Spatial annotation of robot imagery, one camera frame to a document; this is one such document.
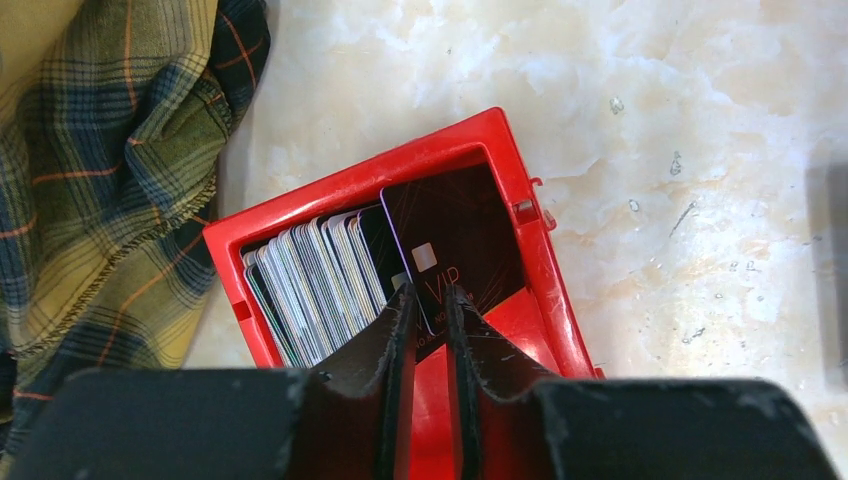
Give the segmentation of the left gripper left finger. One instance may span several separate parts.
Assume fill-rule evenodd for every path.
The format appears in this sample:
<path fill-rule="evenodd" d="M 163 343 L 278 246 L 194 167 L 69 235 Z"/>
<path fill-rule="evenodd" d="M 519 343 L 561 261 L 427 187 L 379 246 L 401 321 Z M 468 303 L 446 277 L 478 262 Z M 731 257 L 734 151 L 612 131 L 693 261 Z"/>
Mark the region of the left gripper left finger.
<path fill-rule="evenodd" d="M 404 479 L 418 300 L 310 369 L 104 370 L 69 379 L 13 479 Z"/>

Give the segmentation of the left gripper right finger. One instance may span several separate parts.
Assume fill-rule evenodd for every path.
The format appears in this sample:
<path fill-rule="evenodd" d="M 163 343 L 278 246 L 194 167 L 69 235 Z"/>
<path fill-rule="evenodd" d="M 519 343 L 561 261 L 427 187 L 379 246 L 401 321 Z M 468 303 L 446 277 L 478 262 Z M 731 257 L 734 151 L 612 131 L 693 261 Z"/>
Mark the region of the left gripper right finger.
<path fill-rule="evenodd" d="M 812 426 L 754 379 L 566 379 L 444 291 L 459 479 L 833 479 Z"/>

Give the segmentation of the black VIP card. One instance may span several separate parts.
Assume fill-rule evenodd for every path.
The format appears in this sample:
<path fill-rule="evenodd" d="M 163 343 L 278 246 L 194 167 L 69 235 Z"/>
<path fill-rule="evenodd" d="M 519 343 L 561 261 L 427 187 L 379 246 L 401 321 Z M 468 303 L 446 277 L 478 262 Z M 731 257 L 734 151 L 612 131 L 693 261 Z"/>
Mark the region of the black VIP card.
<path fill-rule="evenodd" d="M 459 285 L 481 313 L 524 288 L 513 225 L 487 164 L 386 187 L 380 200 L 421 307 L 418 361 L 445 342 L 448 286 Z"/>

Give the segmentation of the red plastic bin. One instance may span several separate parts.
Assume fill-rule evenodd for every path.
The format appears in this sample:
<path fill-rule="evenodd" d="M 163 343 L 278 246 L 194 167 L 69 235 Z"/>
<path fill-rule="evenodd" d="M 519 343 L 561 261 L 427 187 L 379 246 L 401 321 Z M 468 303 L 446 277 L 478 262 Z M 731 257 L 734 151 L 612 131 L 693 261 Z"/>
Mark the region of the red plastic bin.
<path fill-rule="evenodd" d="M 273 234 L 378 200 L 383 187 L 483 164 L 490 167 L 521 252 L 525 290 L 484 315 L 498 333 L 527 355 L 565 377 L 602 378 L 593 367 L 574 317 L 549 231 L 556 222 L 538 203 L 530 178 L 500 108 L 413 140 L 338 173 L 205 227 L 203 235 L 255 364 L 289 366 L 277 353 L 271 327 L 244 275 L 243 253 Z M 415 369 L 411 407 L 410 479 L 448 479 L 455 463 L 448 393 L 449 358 L 440 346 Z M 541 411 L 509 407 L 503 419 L 484 424 L 482 478 L 553 479 L 552 450 Z"/>

